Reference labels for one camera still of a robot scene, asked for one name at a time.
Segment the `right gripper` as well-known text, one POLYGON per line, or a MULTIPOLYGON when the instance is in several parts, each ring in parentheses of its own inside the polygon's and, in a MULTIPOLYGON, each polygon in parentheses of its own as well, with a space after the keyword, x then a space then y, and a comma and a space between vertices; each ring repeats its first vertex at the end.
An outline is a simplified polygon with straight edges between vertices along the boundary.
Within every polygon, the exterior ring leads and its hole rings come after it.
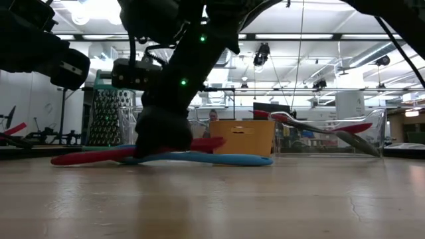
POLYGON ((159 108, 169 99, 188 106, 224 50, 240 51, 236 19, 125 19, 130 56, 114 61, 112 85, 146 92, 148 106, 139 114, 134 157, 143 158, 162 149, 186 151, 193 135, 187 115, 159 108))

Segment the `red slotted spatula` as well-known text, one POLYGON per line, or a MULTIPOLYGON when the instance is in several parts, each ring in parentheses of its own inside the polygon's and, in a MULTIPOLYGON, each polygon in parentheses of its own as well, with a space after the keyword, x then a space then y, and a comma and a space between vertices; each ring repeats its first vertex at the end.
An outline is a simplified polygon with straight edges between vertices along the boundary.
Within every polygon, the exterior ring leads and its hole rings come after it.
MULTIPOLYGON (((225 143, 226 139, 223 137, 195 138, 192 141, 189 150, 177 151, 172 148, 161 148, 159 151, 152 154, 152 156, 164 153, 210 153, 223 146, 225 143)), ((128 160, 132 162, 141 159, 147 159, 147 157, 135 157, 135 145, 121 145, 103 150, 81 151, 59 155, 53 157, 50 160, 50 163, 54 166, 70 166, 102 161, 124 162, 125 160, 128 160)))

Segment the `red slotted spoon metal handle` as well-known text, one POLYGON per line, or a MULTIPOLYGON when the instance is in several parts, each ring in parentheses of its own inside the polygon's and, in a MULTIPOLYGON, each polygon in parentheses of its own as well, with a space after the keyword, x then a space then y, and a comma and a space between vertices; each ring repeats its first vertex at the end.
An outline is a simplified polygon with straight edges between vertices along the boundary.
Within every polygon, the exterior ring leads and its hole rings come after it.
POLYGON ((306 123, 302 123, 300 121, 293 119, 291 116, 287 116, 284 114, 272 114, 262 110, 252 110, 252 113, 254 114, 254 116, 271 118, 280 123, 283 123, 288 126, 296 127, 301 130, 313 131, 316 133, 324 133, 324 134, 332 134, 332 133, 336 133, 337 131, 344 131, 347 133, 356 134, 356 133, 361 133, 363 131, 366 131, 368 130, 368 128, 372 126, 372 123, 361 123, 357 125, 350 125, 346 127, 339 127, 335 129, 326 130, 326 129, 319 129, 317 127, 313 127, 306 123))

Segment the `person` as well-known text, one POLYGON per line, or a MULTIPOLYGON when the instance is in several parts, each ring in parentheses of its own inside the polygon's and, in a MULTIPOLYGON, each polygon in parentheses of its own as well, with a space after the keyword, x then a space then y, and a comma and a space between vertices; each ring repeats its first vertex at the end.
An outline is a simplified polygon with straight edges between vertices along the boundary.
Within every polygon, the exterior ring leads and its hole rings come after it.
POLYGON ((209 120, 208 120, 207 126, 206 126, 206 128, 203 132, 203 138, 209 138, 211 136, 211 134, 210 134, 210 124, 211 124, 212 121, 217 121, 217 120, 218 120, 218 114, 217 114, 215 109, 212 109, 209 112, 209 120))

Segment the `teal steel box grater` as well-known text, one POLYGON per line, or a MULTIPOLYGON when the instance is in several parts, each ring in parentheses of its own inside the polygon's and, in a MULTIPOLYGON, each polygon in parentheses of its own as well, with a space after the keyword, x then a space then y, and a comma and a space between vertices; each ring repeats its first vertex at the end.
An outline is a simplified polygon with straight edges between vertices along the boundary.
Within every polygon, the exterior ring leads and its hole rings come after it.
POLYGON ((105 70, 96 72, 85 146, 113 147, 124 144, 120 114, 122 110, 135 106, 135 91, 113 87, 111 73, 105 70))

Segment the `blue silicone spoon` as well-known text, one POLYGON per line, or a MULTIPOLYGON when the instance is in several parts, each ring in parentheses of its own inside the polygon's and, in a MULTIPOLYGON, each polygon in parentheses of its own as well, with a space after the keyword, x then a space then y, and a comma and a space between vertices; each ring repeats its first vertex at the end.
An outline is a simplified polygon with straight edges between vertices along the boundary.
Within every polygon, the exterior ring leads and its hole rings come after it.
POLYGON ((126 165, 136 165, 150 161, 191 161, 197 163, 211 163, 219 165, 233 165, 233 166, 268 166, 274 163, 273 159, 259 155, 248 154, 209 154, 194 151, 180 152, 180 153, 160 153, 150 155, 144 158, 125 157, 118 160, 118 163, 126 165))

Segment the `red black distant device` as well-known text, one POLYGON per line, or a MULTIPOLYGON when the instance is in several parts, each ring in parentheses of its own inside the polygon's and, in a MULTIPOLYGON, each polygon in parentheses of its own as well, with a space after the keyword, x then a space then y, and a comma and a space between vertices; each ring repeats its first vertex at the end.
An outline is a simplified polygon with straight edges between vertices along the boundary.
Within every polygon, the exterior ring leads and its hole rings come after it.
POLYGON ((18 133, 26 128, 26 123, 20 123, 15 127, 11 127, 16 106, 13 106, 8 114, 0 114, 0 126, 4 127, 5 131, 0 132, 0 140, 4 139, 9 145, 20 149, 32 149, 33 145, 24 139, 14 137, 14 133, 18 133))

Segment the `black tripod equipment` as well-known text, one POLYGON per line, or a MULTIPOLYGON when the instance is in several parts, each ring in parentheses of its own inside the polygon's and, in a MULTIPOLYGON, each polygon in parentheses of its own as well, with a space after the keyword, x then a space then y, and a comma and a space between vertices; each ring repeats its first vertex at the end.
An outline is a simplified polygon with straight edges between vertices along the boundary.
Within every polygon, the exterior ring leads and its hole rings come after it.
POLYGON ((40 130, 37 118, 34 117, 37 131, 30 132, 24 139, 33 145, 80 145, 82 135, 71 130, 69 133, 60 133, 50 126, 40 130))

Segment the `orange plastic bin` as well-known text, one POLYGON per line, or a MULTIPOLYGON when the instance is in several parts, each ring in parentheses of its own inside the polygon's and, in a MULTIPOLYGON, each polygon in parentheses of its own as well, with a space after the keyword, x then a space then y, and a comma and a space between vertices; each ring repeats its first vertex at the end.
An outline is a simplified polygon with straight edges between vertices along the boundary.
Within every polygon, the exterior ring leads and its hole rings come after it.
POLYGON ((225 144, 216 154, 272 154, 275 123, 270 120, 220 120, 209 125, 211 137, 223 137, 225 144))

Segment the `black background monitor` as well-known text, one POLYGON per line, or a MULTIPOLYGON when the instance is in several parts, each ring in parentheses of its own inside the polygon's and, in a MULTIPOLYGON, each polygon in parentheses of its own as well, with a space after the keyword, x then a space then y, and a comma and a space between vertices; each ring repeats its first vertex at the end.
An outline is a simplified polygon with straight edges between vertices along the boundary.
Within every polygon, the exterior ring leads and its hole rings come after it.
POLYGON ((254 120, 268 120, 268 114, 273 112, 290 113, 290 107, 287 105, 254 102, 253 112, 254 112, 253 113, 254 120))

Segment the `white cylindrical column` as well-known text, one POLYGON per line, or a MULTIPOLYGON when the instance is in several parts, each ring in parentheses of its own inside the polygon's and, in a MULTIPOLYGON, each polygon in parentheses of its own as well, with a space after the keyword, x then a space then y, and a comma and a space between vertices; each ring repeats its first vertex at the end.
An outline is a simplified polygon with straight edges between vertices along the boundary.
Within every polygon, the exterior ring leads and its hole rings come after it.
POLYGON ((335 107, 337 119, 339 120, 364 116, 364 93, 359 91, 337 92, 335 95, 335 107))

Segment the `clear plastic bag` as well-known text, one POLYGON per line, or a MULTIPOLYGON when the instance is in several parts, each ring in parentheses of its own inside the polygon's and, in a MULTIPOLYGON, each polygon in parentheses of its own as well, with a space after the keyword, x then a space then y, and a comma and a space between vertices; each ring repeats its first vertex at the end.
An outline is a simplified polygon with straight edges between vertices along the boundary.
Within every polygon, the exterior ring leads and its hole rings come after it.
POLYGON ((384 147, 385 149, 425 150, 425 144, 420 143, 393 143, 384 147))

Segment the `black aluminium table frame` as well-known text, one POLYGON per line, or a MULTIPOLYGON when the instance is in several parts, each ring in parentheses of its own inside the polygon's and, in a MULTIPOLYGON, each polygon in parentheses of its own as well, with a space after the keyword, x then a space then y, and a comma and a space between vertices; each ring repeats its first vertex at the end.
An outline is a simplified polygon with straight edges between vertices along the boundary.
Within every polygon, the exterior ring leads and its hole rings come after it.
MULTIPOLYGON (((34 147, 32 149, 18 149, 15 147, 0 147, 0 160, 9 159, 26 159, 38 157, 52 157, 57 155, 64 155, 67 153, 83 152, 83 151, 97 151, 105 150, 107 147, 34 147)), ((367 156, 362 151, 352 148, 283 148, 281 153, 275 153, 277 156, 288 155, 356 155, 367 156)), ((425 150, 421 149, 394 149, 384 148, 382 151, 384 157, 394 157, 402 159, 418 159, 425 160, 425 150)))

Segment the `black overhead frame bar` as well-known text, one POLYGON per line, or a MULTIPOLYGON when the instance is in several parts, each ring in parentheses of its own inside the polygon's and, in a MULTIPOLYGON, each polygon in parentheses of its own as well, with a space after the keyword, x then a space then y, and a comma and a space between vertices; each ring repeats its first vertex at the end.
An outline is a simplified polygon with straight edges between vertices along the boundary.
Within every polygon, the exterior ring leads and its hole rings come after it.
MULTIPOLYGON (((57 35, 62 40, 75 41, 75 42, 118 42, 118 41, 127 41, 128 35, 124 33, 115 33, 115 34, 60 34, 57 35)), ((361 42, 386 42, 390 40, 390 37, 387 34, 349 34, 349 33, 331 33, 331 34, 315 34, 315 33, 306 33, 306 34, 256 34, 256 33, 246 33, 239 34, 238 40, 240 41, 313 41, 313 42, 337 42, 337 41, 361 41, 361 42)))

